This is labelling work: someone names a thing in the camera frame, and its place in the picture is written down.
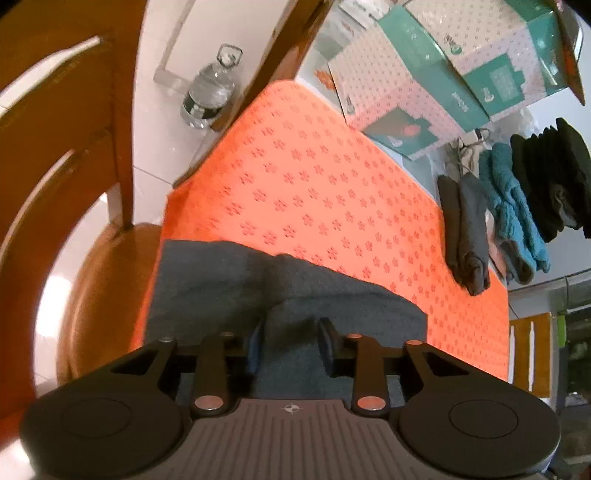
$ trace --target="white wall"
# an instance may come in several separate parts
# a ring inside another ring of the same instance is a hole
[[[166,70],[192,80],[215,61],[222,43],[240,47],[236,69],[241,89],[253,78],[288,0],[195,0],[175,42]]]

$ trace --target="teal towel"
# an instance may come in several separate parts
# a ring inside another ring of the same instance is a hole
[[[512,150],[497,143],[480,154],[479,174],[495,217],[496,238],[512,276],[529,283],[536,272],[550,270],[550,257],[512,172]]]

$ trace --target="black cloth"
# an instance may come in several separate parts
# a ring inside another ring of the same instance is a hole
[[[491,286],[486,236],[487,198],[480,181],[468,173],[458,184],[441,175],[437,188],[445,222],[446,263],[460,285],[475,296]]]
[[[539,147],[537,135],[525,140],[519,135],[511,137],[513,150],[513,174],[527,199],[531,216],[540,236],[548,243],[558,231],[562,231],[563,221],[554,211],[549,197],[550,175],[548,165]]]
[[[316,341],[321,317],[342,334],[373,336],[383,346],[401,347],[427,335],[426,314],[378,285],[233,242],[169,240],[145,341],[172,336],[190,345],[211,333],[247,332],[264,318],[262,365],[252,396],[350,401],[352,379],[324,372]],[[388,386],[391,404],[402,405],[397,378],[388,378]]]
[[[580,133],[563,118],[556,119],[558,148],[563,152],[561,163],[572,176],[568,184],[562,184],[570,193],[573,210],[583,227],[585,238],[591,238],[591,155]]]
[[[583,227],[591,238],[591,157],[581,135],[563,118],[558,128],[525,140],[511,137],[513,173],[527,198],[543,240],[552,241],[565,226]]]

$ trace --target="orange mat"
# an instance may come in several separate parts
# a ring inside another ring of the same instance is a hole
[[[506,288],[471,297],[443,256],[443,214],[391,158],[294,82],[269,85],[168,197],[163,239],[230,240],[382,285],[428,314],[430,344],[508,370]],[[145,328],[138,322],[136,341]]]

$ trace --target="cardboard box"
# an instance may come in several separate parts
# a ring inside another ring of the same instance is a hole
[[[329,62],[349,125],[418,158],[567,86],[543,0],[411,0]]]
[[[560,27],[542,0],[412,0],[491,120],[567,87]]]

